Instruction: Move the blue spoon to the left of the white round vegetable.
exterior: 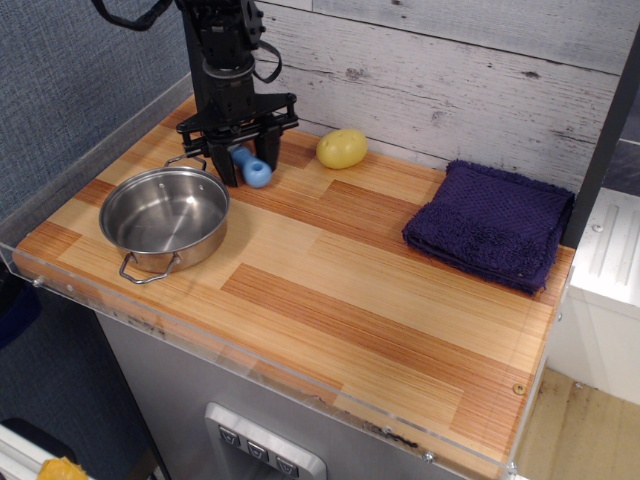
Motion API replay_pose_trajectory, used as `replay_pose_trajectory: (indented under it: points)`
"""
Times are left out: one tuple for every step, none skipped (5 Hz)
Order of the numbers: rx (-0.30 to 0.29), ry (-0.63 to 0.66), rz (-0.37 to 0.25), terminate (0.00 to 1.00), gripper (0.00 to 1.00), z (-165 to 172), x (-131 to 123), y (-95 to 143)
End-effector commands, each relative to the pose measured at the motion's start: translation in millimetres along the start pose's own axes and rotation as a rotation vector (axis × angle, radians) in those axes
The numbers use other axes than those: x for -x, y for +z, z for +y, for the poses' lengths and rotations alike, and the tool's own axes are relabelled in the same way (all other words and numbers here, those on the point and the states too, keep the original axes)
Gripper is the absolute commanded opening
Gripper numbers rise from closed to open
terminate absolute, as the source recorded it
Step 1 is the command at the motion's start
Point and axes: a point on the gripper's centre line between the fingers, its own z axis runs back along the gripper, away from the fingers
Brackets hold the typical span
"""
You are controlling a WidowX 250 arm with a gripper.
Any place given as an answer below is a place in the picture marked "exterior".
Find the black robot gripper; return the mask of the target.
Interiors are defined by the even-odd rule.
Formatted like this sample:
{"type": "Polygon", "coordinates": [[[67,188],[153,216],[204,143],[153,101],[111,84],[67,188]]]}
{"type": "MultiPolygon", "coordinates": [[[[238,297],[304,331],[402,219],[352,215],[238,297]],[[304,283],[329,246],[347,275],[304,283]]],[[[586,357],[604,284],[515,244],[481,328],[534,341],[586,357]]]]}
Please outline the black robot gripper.
{"type": "Polygon", "coordinates": [[[236,70],[203,63],[207,106],[177,126],[188,155],[210,155],[226,186],[237,187],[230,146],[252,141],[255,156],[273,172],[278,166],[281,135],[298,126],[296,96],[259,94],[254,89],[254,65],[236,70]]]}

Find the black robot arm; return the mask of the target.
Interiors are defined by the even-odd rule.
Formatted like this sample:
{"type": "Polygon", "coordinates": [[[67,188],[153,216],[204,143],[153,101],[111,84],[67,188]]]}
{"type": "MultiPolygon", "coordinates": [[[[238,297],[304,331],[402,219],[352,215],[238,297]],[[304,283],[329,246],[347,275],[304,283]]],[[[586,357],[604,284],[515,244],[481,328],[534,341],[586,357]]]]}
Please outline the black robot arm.
{"type": "Polygon", "coordinates": [[[258,93],[256,79],[280,75],[279,51],[261,39],[263,12],[252,1],[179,1],[196,113],[177,126],[189,156],[212,160],[221,180],[237,186],[230,149],[252,141],[258,158],[277,168],[280,137],[298,125],[296,96],[258,93]]]}

